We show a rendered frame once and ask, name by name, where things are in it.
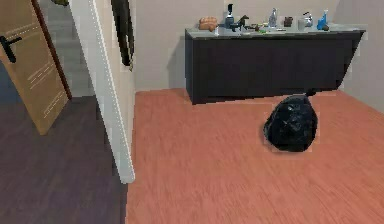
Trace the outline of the black garbage bag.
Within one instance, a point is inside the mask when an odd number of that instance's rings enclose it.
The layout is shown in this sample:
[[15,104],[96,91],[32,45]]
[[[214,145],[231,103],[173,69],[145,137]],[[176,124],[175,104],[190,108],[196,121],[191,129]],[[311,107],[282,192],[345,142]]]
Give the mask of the black garbage bag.
[[313,143],[318,116],[311,104],[314,91],[291,95],[279,102],[263,126],[266,140],[279,151],[304,152]]

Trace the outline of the black horse figurine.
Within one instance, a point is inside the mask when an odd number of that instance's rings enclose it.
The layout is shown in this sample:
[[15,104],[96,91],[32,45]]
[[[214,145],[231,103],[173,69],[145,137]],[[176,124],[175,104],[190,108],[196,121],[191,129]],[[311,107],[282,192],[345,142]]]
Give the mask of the black horse figurine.
[[246,21],[249,19],[247,15],[243,15],[238,22],[233,23],[230,25],[230,29],[235,32],[236,29],[241,30],[246,25]]

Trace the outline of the blue spray bottle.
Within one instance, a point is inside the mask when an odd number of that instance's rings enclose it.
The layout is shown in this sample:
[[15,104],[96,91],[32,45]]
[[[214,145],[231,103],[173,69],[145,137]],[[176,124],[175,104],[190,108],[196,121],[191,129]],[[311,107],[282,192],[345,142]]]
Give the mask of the blue spray bottle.
[[324,25],[327,25],[327,13],[328,13],[328,11],[325,10],[325,11],[323,12],[322,17],[318,20],[318,22],[317,22],[317,29],[318,29],[318,30],[322,30],[322,27],[323,27]]

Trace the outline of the clear glass bottle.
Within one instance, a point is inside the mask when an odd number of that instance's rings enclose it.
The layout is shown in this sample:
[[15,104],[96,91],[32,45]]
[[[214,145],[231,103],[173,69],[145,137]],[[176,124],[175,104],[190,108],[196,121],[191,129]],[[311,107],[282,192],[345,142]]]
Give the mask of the clear glass bottle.
[[277,26],[277,9],[273,8],[268,20],[268,26],[274,28]]

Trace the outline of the black soap dispenser bottle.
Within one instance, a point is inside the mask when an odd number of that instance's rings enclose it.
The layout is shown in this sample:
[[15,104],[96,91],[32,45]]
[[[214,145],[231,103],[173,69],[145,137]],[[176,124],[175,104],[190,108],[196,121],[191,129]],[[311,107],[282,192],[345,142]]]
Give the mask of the black soap dispenser bottle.
[[225,27],[227,29],[231,29],[234,24],[234,17],[233,17],[233,4],[230,3],[227,6],[227,16],[225,18]]

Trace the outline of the black counter with grey top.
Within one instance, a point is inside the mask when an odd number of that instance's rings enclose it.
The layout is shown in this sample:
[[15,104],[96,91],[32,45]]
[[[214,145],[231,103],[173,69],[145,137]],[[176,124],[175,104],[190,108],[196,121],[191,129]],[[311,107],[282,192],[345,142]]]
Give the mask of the black counter with grey top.
[[329,31],[266,31],[186,29],[185,79],[191,102],[336,90],[366,33],[344,24],[331,24]]

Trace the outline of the black framed wall picture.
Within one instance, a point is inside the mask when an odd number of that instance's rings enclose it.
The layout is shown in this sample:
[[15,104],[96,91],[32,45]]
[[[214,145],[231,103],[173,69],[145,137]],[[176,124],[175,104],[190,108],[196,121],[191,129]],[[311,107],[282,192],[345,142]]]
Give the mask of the black framed wall picture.
[[122,63],[133,70],[134,35],[129,0],[111,0]]

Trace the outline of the brown bread loaf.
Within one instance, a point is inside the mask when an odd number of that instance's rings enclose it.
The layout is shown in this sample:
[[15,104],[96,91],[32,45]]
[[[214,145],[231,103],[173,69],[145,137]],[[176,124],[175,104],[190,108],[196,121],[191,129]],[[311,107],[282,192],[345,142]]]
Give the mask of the brown bread loaf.
[[209,30],[210,32],[213,32],[217,26],[218,22],[216,17],[208,16],[199,20],[200,30]]

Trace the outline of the brown wooden room door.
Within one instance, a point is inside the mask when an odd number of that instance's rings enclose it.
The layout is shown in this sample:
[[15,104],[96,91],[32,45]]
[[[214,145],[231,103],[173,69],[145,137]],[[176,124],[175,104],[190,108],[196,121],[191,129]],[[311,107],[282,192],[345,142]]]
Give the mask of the brown wooden room door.
[[9,61],[1,44],[0,61],[38,132],[45,135],[69,97],[33,0],[0,0],[0,36],[22,38],[11,45],[16,62]]

